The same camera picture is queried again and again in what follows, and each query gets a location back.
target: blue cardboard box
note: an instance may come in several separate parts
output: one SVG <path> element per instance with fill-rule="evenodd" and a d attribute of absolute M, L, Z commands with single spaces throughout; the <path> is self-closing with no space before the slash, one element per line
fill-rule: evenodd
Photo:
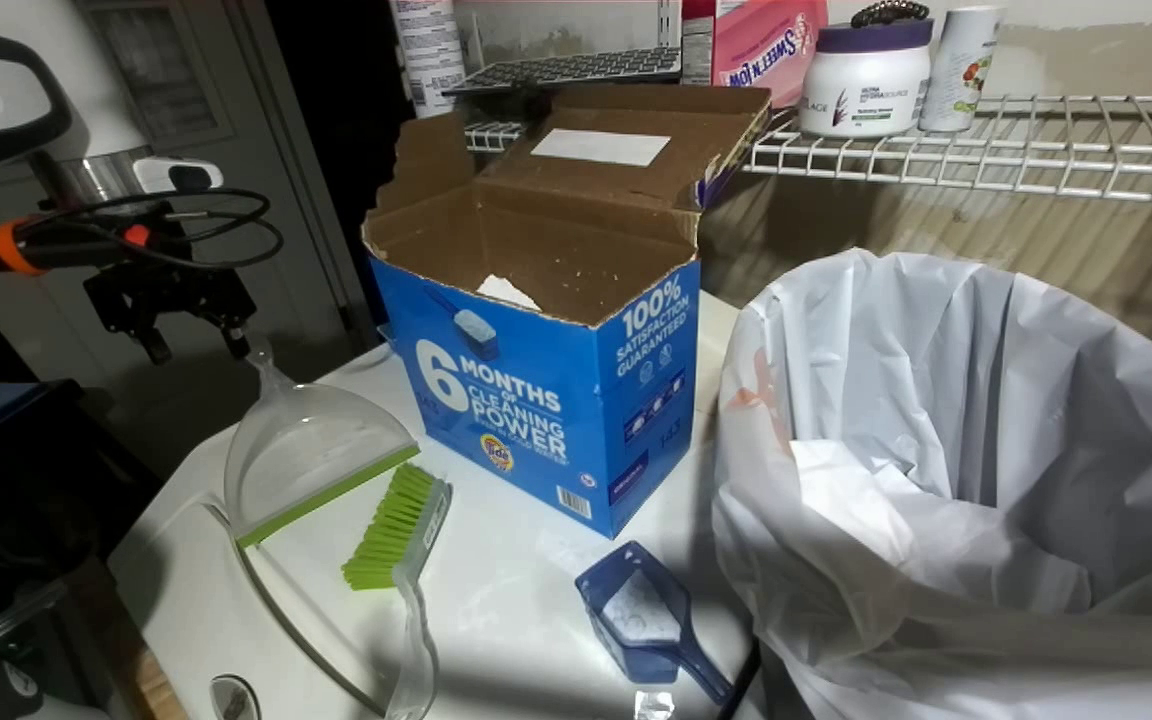
<path fill-rule="evenodd" d="M 364 243 L 423 431 L 615 535 L 692 446 L 698 182 L 729 169 L 765 100 L 570 90 L 486 171 L 459 117 L 405 124 Z"/>

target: plastic bag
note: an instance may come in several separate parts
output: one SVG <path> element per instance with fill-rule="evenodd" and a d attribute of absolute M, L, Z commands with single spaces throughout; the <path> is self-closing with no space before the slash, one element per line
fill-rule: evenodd
<path fill-rule="evenodd" d="M 716 471 L 725 577 L 812 717 L 1152 717 L 1152 341 L 1100 310 L 804 264 L 738 320 Z"/>

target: green brush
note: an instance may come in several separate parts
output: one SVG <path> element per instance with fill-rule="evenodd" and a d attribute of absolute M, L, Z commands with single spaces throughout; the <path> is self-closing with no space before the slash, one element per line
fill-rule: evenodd
<path fill-rule="evenodd" d="M 417 463 L 402 463 L 377 503 L 364 541 L 345 559 L 347 589 L 398 589 L 398 567 L 417 581 L 443 527 L 447 503 L 452 485 L 430 478 Z"/>
<path fill-rule="evenodd" d="M 402 463 L 377 503 L 362 550 L 345 559 L 347 589 L 398 589 L 410 606 L 410 656 L 389 693 L 383 720 L 423 717 L 440 689 L 440 656 L 432 648 L 421 567 L 452 508 L 452 485 L 417 463 Z"/>

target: cardboard box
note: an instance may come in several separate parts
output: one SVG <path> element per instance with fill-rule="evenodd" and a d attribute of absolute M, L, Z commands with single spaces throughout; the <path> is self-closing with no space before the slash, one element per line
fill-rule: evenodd
<path fill-rule="evenodd" d="M 423 431 L 615 535 L 692 446 L 698 182 L 768 93 L 570 90 L 477 171 L 455 117 L 402 132 L 364 221 Z M 509 279 L 539 310 L 486 296 Z"/>
<path fill-rule="evenodd" d="M 685 0 L 685 83 L 768 90 L 795 109 L 827 24 L 825 0 Z"/>

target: bottle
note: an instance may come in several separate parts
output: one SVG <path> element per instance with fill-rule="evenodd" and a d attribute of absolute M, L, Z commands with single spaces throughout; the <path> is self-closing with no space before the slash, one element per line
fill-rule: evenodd
<path fill-rule="evenodd" d="M 812 136 L 914 132 L 932 73 L 927 40 L 927 20 L 825 28 L 801 103 L 801 127 Z"/>
<path fill-rule="evenodd" d="M 995 38 L 995 3 L 965 3 L 946 11 L 919 132 L 965 132 L 971 124 Z"/>
<path fill-rule="evenodd" d="M 447 90 L 465 80 L 465 54 L 452 0 L 391 0 L 405 90 L 417 117 L 455 109 Z"/>

